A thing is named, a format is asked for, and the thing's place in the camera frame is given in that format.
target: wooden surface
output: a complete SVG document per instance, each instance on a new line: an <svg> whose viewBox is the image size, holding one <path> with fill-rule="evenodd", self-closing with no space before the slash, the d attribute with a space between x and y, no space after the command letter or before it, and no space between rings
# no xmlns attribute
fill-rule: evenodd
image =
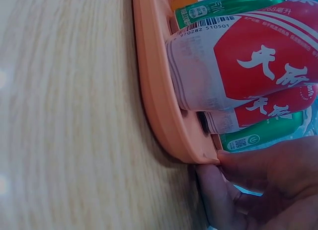
<svg viewBox="0 0 318 230"><path fill-rule="evenodd" d="M0 0L0 229L205 229L143 113L131 0Z"/></svg>

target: red can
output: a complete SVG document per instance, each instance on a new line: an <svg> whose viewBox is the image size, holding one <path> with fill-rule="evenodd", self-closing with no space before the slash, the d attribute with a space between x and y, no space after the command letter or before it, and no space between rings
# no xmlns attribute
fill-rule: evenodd
<svg viewBox="0 0 318 230"><path fill-rule="evenodd" d="M255 123L305 110L315 101L318 85L294 87L260 97L229 110L204 112L206 130L211 134L237 132Z"/></svg>
<svg viewBox="0 0 318 230"><path fill-rule="evenodd" d="M318 2L290 0L198 21L166 42L181 108L235 108L318 83Z"/></svg>

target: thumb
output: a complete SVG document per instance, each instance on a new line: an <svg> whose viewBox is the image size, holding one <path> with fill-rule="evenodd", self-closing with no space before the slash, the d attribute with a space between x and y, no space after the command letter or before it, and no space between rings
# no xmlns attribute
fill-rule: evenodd
<svg viewBox="0 0 318 230"><path fill-rule="evenodd" d="M268 170L278 155L276 149L268 148L244 153L220 151L218 159L222 170L229 176L267 179Z"/></svg>

